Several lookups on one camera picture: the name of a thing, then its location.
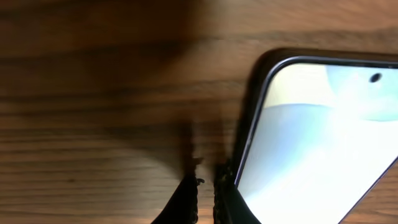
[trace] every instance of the black pointed object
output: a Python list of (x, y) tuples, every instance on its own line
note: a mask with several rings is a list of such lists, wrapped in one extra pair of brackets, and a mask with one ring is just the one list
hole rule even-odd
[(194, 174), (187, 174), (167, 205), (152, 224), (192, 224), (198, 221), (198, 185), (203, 183)]

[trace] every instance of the phone bezel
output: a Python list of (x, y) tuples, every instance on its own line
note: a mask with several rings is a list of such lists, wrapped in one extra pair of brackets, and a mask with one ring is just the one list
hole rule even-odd
[[(236, 142), (231, 159), (231, 175), (233, 176), (234, 185), (236, 187), (239, 184), (243, 167), (249, 154), (251, 141), (256, 132), (257, 123), (264, 100), (266, 99), (269, 84), (278, 71), (295, 63), (398, 69), (398, 56), (310, 49), (277, 49), (262, 55), (252, 72), (244, 99), (243, 112), (241, 113), (241, 119), (236, 133)], [(351, 210), (370, 192), (397, 160), (398, 157), (395, 158), (394, 162), (389, 165), (377, 180), (375, 180), (372, 186)]]

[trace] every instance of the brown wooden surface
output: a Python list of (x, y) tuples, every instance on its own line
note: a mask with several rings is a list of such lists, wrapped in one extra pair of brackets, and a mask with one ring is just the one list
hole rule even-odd
[[(0, 223), (150, 223), (179, 183), (178, 127), (190, 121), (207, 180), (199, 223), (212, 223), (209, 169), (231, 147), (258, 56), (275, 47), (398, 53), (397, 8), (0, 1)], [(345, 223), (398, 223), (398, 167)]]

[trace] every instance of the phone screen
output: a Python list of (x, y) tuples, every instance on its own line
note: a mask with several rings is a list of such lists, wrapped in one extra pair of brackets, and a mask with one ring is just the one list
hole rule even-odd
[(336, 224), (398, 156), (398, 71), (296, 63), (274, 75), (238, 190), (261, 223)]

